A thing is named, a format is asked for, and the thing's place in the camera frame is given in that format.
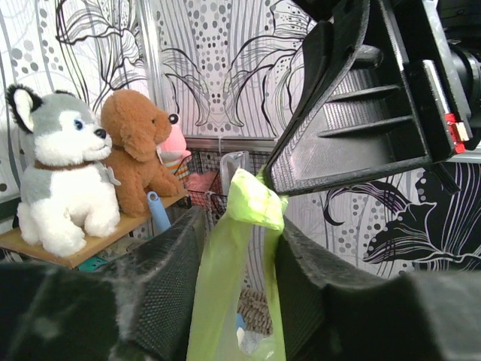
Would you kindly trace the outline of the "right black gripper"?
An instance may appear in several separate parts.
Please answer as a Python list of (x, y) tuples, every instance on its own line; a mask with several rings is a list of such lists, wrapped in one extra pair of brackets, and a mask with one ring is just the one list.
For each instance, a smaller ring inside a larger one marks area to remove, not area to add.
[(276, 193), (372, 181), (480, 143), (478, 1), (341, 1), (301, 49), (301, 99), (264, 170)]

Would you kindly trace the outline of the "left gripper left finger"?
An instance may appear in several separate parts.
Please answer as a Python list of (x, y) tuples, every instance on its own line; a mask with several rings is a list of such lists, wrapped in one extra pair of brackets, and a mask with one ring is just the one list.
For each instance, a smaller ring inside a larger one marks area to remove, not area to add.
[(95, 272), (1, 266), (3, 360), (184, 360), (205, 237), (190, 208)]

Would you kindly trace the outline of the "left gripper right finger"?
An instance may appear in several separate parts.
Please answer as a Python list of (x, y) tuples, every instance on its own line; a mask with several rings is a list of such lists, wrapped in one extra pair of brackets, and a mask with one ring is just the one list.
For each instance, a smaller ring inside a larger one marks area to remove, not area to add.
[(276, 253), (289, 360), (478, 360), (479, 272), (384, 279), (286, 221)]

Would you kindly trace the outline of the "green plastic trash bag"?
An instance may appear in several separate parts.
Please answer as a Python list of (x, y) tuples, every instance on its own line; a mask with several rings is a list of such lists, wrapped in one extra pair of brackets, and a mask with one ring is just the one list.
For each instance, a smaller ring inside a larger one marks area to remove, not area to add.
[[(275, 255), (283, 234), (288, 199), (267, 188), (261, 175), (239, 168), (232, 178), (225, 213), (210, 231), (195, 288), (188, 360), (285, 360), (283, 321)], [(237, 304), (254, 226), (265, 228), (262, 266), (273, 334), (251, 353), (237, 339)]]

